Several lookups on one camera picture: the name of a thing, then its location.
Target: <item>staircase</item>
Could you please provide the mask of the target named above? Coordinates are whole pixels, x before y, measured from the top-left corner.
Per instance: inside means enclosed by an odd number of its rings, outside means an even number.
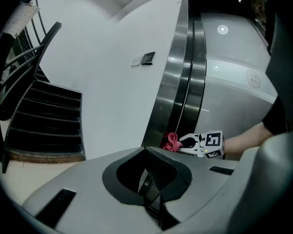
[[[37,80],[42,80],[42,81],[47,81],[47,82],[49,82],[49,79],[45,76],[45,74],[44,74],[44,72],[42,71],[41,67],[38,67],[38,69],[37,69],[36,79],[37,79]]]
[[[35,163],[84,160],[82,94],[35,80],[11,118],[4,142],[3,172],[9,159]]]

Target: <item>gray panel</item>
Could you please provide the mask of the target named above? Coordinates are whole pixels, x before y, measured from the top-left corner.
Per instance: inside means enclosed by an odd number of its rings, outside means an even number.
[[[208,59],[266,70],[270,59],[266,43],[248,19],[221,13],[202,13],[201,17]],[[228,28],[227,34],[218,33],[220,25]]]
[[[229,175],[210,171],[212,166],[234,169],[237,161],[198,158],[173,152],[166,156],[185,164],[192,173],[192,182],[180,199],[167,202],[167,211],[182,222],[205,206],[229,179]]]
[[[292,210],[293,206],[289,206],[288,202],[288,197],[293,195],[290,185],[293,191],[293,132],[270,138],[259,148],[246,190],[231,216],[228,233],[246,232],[255,222],[264,219],[264,215],[269,210],[273,211],[273,208]],[[283,207],[280,204],[277,206],[281,197]],[[291,224],[293,218],[289,216],[286,219]]]
[[[242,155],[234,172],[224,186],[203,208],[184,222],[164,233],[224,234],[227,233],[230,217],[237,206],[250,178],[258,148],[248,149]]]
[[[58,222],[62,233],[157,233],[160,228],[143,206],[125,205],[104,187],[102,173],[113,161],[137,148],[79,163],[54,178],[32,194],[23,207],[35,216],[62,188],[76,192]]]
[[[195,133],[222,130],[225,138],[237,136],[261,122],[271,104],[238,89],[206,84]]]
[[[182,0],[175,34],[142,146],[159,146],[167,129],[182,76],[188,34],[188,0]]]

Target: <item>pink object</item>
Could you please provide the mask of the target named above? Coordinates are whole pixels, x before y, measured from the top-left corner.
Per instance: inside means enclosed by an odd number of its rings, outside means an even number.
[[[181,142],[178,141],[178,137],[176,133],[168,134],[168,142],[163,147],[164,150],[176,152],[179,147],[183,146]]]

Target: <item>stainless steel panel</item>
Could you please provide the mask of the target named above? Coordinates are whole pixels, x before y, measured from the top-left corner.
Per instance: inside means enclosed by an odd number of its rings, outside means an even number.
[[[192,182],[181,198],[165,203],[167,211],[179,222],[185,221],[204,207],[230,178],[230,175],[209,170],[212,166],[234,170],[238,164],[237,161],[233,160],[198,158],[164,151],[159,148],[153,149],[171,159],[185,164],[191,170]]]
[[[251,69],[265,71],[269,63],[267,45],[254,27],[244,17],[223,13],[202,13],[207,59],[223,60]],[[228,32],[218,32],[224,25]]]
[[[187,45],[184,58],[184,64],[180,76],[179,86],[177,90],[176,99],[170,114],[167,131],[172,133],[177,131],[180,117],[184,109],[185,100],[187,96],[187,90],[189,86],[189,77],[192,71],[192,58],[193,58],[193,15],[191,11],[188,12],[188,33],[187,33]]]
[[[226,139],[237,136],[260,123],[271,106],[242,90],[207,83],[194,132],[220,129]]]
[[[177,128],[178,136],[194,133],[200,114],[206,75],[206,45],[200,17],[194,18],[193,63],[184,108]]]
[[[177,93],[181,77],[183,77],[182,72],[187,46],[187,34],[188,0],[182,0],[176,31],[171,43],[162,81],[146,128],[142,146],[160,145],[167,129],[173,107],[180,108],[183,104],[182,96],[177,96]]]
[[[232,175],[206,205],[197,209],[195,214],[182,223],[163,233],[192,234],[193,230],[198,234],[230,233],[227,230],[228,223],[247,186],[257,149],[255,147],[243,153]]]

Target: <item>black stair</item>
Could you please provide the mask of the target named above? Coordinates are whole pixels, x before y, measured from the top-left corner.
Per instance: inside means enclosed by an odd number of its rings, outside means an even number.
[[[7,61],[2,67],[0,120],[11,118],[18,102],[33,80],[49,81],[39,64],[61,26],[61,23],[56,22],[45,35],[41,44],[36,47],[33,47],[28,41],[29,38],[25,33],[26,29],[21,32],[13,43],[9,39],[3,39],[5,41],[2,41],[2,45],[9,44],[6,47],[7,49],[11,44],[14,44],[12,48],[17,56]]]
[[[38,163],[84,160],[81,99],[79,92],[33,81],[6,134],[3,172],[10,158]]]

